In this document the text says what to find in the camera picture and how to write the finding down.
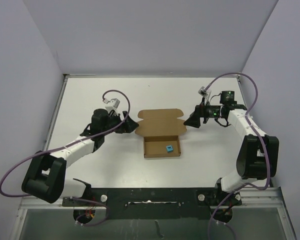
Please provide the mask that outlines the brown cardboard box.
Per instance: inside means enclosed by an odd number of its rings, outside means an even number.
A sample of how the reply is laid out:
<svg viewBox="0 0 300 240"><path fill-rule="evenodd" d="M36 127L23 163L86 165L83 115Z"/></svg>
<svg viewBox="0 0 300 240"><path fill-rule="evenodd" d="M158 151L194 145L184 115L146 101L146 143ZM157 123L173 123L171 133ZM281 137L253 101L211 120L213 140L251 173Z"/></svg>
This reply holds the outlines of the brown cardboard box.
<svg viewBox="0 0 300 240"><path fill-rule="evenodd" d="M180 136L187 131L182 110L178 108L143 109L135 133L143 137L144 158L176 158L181 156ZM173 152L166 146L172 145Z"/></svg>

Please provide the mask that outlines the small blue cube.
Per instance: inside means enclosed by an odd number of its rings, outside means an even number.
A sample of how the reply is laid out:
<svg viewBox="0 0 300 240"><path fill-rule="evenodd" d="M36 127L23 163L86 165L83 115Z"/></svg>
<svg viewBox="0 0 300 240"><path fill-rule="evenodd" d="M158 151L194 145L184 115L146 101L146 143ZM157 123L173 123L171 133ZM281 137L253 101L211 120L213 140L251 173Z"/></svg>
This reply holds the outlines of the small blue cube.
<svg viewBox="0 0 300 240"><path fill-rule="evenodd" d="M172 145L167 145L165 148L166 148L166 151L167 151L168 153L171 153L171 152L174 151L174 148L173 148Z"/></svg>

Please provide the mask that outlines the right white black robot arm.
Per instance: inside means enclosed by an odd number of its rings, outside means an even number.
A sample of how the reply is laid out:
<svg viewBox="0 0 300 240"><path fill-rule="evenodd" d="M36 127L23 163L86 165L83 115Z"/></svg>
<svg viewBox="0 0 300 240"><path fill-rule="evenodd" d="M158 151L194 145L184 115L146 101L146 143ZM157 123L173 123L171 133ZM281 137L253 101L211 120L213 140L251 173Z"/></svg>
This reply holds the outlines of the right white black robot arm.
<svg viewBox="0 0 300 240"><path fill-rule="evenodd" d="M258 127L249 116L247 107L237 103L234 91L220 92L219 105L211 104L212 96L209 90L201 88L198 92L202 100L195 106L184 125L199 128L209 119L214 119L216 123L224 119L226 123L223 127L234 127L242 139L235 169L217 180L212 192L213 200L222 205L230 199L230 193L233 194L246 186L256 188L255 182L261 180L266 181L265 185L257 189L266 190L277 171L279 139Z"/></svg>

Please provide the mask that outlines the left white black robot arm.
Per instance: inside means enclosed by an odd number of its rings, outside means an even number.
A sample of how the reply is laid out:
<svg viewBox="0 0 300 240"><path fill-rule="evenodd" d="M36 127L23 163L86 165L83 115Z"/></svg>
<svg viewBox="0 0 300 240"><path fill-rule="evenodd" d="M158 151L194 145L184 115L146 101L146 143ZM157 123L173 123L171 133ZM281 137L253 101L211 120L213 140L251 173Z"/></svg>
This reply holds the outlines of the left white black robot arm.
<svg viewBox="0 0 300 240"><path fill-rule="evenodd" d="M111 133L130 134L139 124L123 111L124 118L113 110L98 108L93 112L91 122L71 143L59 150L38 152L32 158L21 189L23 192L48 203L62 198L74 198L81 206L92 199L91 185L83 180L66 179L66 170L86 155L96 152Z"/></svg>

